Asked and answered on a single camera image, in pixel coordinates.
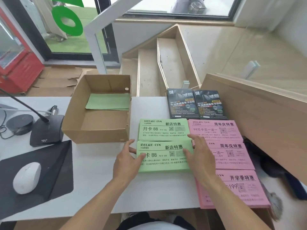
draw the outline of black cloth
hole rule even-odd
[[[129,230],[130,228],[136,227],[141,224],[146,224],[150,222],[157,222],[161,220],[155,220],[150,218],[148,212],[139,212],[136,215],[129,217],[128,219],[121,222],[117,230]],[[173,222],[173,224],[178,225],[187,230],[196,230],[190,223],[188,223],[181,216],[177,216]]]

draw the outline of wooden partition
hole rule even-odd
[[[221,74],[201,88],[218,90],[241,134],[307,184],[307,96]]]

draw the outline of qr code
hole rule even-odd
[[[237,188],[238,188],[240,193],[246,193],[244,183],[237,183]]]
[[[185,127],[175,127],[175,131],[185,131]]]
[[[234,153],[232,150],[226,150],[228,157],[234,157]]]
[[[183,153],[183,151],[176,151],[176,156],[181,157],[184,156],[185,154]]]
[[[221,134],[227,134],[228,133],[226,127],[220,127],[220,131],[221,131]]]

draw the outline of white mouse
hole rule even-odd
[[[32,162],[23,166],[13,180],[13,188],[18,194],[27,194],[35,189],[41,166],[38,162]]]

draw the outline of green letter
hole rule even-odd
[[[52,9],[52,16],[59,28],[65,33],[79,36],[83,33],[83,26],[78,16],[65,6],[56,6]],[[75,26],[67,26],[62,22],[62,18],[69,18],[74,21]]]
[[[53,0],[53,1],[61,1],[67,4],[84,7],[82,0]]]

